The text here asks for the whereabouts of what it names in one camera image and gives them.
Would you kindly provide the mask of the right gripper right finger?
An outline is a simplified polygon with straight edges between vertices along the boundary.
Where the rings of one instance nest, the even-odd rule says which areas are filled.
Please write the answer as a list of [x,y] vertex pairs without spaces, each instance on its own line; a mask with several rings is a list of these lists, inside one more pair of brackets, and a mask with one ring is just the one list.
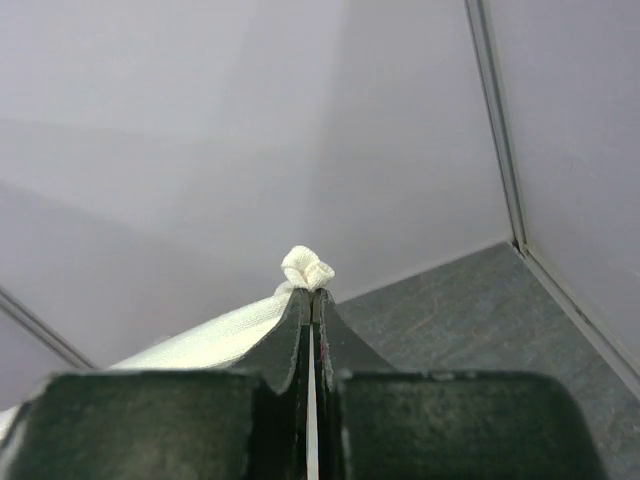
[[575,398],[555,378],[500,370],[396,370],[312,301],[323,479],[605,479]]

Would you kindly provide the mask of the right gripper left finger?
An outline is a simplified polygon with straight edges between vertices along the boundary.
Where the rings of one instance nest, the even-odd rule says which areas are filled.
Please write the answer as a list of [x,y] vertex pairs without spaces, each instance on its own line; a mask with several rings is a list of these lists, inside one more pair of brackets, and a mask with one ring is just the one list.
[[311,296],[227,368],[50,378],[1,443],[5,479],[302,479]]

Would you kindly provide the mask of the white cloth napkin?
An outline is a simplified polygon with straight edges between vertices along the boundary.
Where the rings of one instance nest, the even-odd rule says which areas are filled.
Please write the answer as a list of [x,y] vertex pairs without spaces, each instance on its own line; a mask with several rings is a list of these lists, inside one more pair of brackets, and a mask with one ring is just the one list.
[[285,308],[296,289],[313,293],[335,277],[334,269],[310,248],[293,247],[284,257],[285,281],[264,299],[213,318],[93,374],[166,371],[229,366],[284,322]]

